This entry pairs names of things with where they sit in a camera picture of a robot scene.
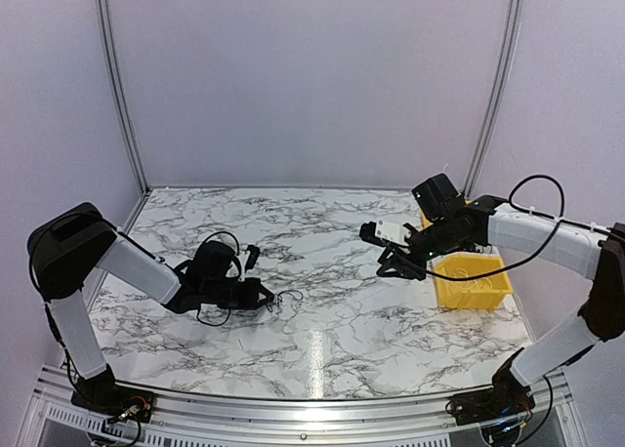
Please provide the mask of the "aluminium corner post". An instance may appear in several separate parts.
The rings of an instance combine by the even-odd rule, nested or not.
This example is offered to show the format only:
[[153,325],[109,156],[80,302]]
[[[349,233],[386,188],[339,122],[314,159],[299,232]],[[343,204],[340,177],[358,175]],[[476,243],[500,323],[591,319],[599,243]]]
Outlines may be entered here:
[[124,90],[119,58],[115,45],[110,0],[96,0],[96,8],[104,49],[104,64],[111,88],[113,105],[121,130],[130,168],[141,195],[150,193],[139,145],[135,135],[129,105]]
[[511,74],[521,27],[523,0],[509,0],[504,31],[494,79],[483,115],[478,140],[463,185],[463,193],[471,197],[477,187],[489,145],[493,139],[499,110]]

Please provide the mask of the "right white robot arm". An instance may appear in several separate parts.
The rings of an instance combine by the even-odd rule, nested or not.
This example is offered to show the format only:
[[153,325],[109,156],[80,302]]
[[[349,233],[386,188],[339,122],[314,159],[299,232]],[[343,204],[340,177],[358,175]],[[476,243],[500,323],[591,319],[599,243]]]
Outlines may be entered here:
[[[624,334],[624,225],[609,227],[579,223],[565,215],[562,185],[546,174],[534,174],[518,184],[547,181],[557,190],[555,214],[523,207],[514,196],[485,194],[469,200],[445,174],[437,174],[412,190],[429,221],[418,229],[411,223],[378,220],[364,224],[360,237],[381,248],[379,276],[423,280],[428,276],[448,283],[495,277],[534,261],[567,269],[591,284],[581,306],[535,343],[518,350],[493,374],[483,406],[503,416],[520,403],[532,384],[586,355],[599,343]],[[432,260],[474,247],[513,251],[521,259],[491,271],[455,277],[436,272]]]

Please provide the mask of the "yellow plastic bin far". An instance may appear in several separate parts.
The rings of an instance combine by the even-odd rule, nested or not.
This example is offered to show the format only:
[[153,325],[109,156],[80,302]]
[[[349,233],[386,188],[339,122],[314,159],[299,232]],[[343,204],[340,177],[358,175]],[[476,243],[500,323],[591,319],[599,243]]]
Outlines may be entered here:
[[423,209],[420,209],[420,215],[421,215],[421,223],[422,223],[422,228],[423,229],[425,229],[425,228],[427,228],[427,227],[429,227],[429,226],[431,226],[433,224],[433,222],[430,221],[427,218],[427,215],[426,215],[426,213],[424,212]]

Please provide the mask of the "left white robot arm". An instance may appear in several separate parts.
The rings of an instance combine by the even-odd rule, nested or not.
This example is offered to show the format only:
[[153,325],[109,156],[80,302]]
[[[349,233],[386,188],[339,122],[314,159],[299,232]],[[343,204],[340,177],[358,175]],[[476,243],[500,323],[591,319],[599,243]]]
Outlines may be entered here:
[[41,297],[50,329],[61,346],[74,405],[101,413],[134,403],[149,406],[152,393],[121,386],[104,357],[89,312],[93,278],[109,277],[175,314],[212,305],[226,313],[273,305],[275,294],[251,275],[260,250],[204,239],[175,266],[154,255],[84,202],[34,229],[26,242],[31,284]]

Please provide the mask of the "yellow plastic bin near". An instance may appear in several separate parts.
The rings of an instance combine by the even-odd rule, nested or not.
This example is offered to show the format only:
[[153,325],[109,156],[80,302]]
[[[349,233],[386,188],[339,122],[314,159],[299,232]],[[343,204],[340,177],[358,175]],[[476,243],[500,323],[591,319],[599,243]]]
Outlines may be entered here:
[[[433,272],[453,278],[467,278],[497,270],[504,266],[498,255],[456,253],[433,265]],[[437,303],[448,309],[495,310],[504,299],[514,294],[506,272],[479,280],[448,281],[435,278]]]

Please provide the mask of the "left aluminium corner post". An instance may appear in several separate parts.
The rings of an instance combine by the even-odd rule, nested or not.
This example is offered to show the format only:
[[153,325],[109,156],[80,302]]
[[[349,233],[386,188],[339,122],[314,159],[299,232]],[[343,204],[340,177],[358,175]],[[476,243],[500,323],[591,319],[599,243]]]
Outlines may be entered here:
[[96,8],[104,49],[104,64],[111,88],[113,105],[121,130],[130,168],[141,195],[150,193],[139,145],[135,135],[129,105],[124,90],[119,58],[115,45],[110,0],[96,0]]

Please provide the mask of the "aluminium front rail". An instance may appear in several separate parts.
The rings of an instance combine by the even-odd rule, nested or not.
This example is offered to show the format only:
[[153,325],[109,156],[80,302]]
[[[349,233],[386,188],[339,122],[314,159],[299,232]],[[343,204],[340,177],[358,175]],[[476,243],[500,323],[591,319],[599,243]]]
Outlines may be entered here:
[[217,396],[152,387],[149,422],[136,432],[71,404],[65,372],[46,366],[31,395],[20,446],[103,440],[142,446],[481,446],[493,423],[460,426],[445,392],[359,400]]

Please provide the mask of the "yellow plastic bin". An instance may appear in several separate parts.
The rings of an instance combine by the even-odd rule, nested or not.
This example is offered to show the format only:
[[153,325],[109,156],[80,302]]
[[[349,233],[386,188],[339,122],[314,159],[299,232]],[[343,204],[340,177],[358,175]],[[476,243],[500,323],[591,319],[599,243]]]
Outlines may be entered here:
[[[497,270],[504,266],[498,255],[456,253],[433,265],[433,272],[453,278],[467,278]],[[514,294],[506,272],[479,280],[448,281],[435,278],[437,303],[448,309],[495,310],[504,299]]]
[[431,226],[433,224],[433,222],[430,221],[427,218],[427,215],[426,215],[426,213],[424,212],[423,209],[420,209],[420,215],[421,215],[421,223],[422,223],[422,228],[423,229],[425,229],[425,228],[427,228],[427,227],[429,227],[429,226]]

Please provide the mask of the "right aluminium corner post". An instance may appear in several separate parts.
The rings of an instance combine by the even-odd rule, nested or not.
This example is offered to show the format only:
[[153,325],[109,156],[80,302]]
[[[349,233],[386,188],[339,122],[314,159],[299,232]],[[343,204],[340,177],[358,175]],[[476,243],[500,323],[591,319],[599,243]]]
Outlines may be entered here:
[[471,197],[477,187],[489,145],[493,139],[499,110],[511,74],[521,27],[523,0],[509,0],[504,31],[494,79],[483,115],[478,140],[463,185],[463,193]]

